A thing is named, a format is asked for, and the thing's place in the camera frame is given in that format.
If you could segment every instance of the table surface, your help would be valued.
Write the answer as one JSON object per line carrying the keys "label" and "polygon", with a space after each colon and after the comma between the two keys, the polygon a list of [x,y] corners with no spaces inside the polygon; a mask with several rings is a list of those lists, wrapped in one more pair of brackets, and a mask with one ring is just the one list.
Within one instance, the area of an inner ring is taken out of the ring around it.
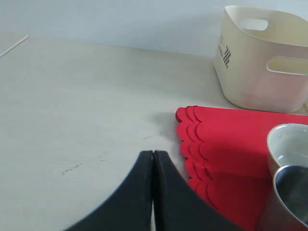
{"label": "table surface", "polygon": [[176,109],[236,108],[210,58],[60,39],[30,37],[0,59],[0,81],[6,231],[69,227],[111,195],[141,150],[168,151],[187,179]]}

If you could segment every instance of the white wall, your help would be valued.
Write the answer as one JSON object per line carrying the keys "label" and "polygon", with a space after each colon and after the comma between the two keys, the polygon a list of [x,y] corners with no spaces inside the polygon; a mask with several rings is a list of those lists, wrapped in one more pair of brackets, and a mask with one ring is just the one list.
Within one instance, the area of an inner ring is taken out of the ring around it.
{"label": "white wall", "polygon": [[0,0],[0,31],[213,56],[235,4],[308,19],[308,0]]}

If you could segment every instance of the red felt mat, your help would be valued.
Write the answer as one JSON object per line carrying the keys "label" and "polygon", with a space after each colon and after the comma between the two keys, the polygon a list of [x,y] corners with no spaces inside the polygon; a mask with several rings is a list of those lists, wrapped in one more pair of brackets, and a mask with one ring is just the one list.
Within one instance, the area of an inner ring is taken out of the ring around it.
{"label": "red felt mat", "polygon": [[308,116],[189,106],[176,112],[188,184],[219,213],[247,231],[271,190],[268,132],[278,124],[308,124]]}

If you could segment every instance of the stainless steel cup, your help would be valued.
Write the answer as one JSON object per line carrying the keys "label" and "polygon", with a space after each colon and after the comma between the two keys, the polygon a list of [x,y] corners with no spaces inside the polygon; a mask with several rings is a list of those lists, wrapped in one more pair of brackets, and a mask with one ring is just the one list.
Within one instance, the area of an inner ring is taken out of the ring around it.
{"label": "stainless steel cup", "polygon": [[256,230],[308,231],[308,167],[284,166],[276,171]]}

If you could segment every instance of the white plastic basket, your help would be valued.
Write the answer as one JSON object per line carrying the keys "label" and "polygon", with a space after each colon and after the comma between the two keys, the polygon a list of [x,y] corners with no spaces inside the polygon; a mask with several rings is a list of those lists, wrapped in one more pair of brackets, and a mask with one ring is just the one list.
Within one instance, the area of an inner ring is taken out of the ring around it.
{"label": "white plastic basket", "polygon": [[[249,20],[267,27],[240,26]],[[308,99],[308,22],[280,11],[227,6],[214,65],[230,102],[263,111],[297,111]]]}

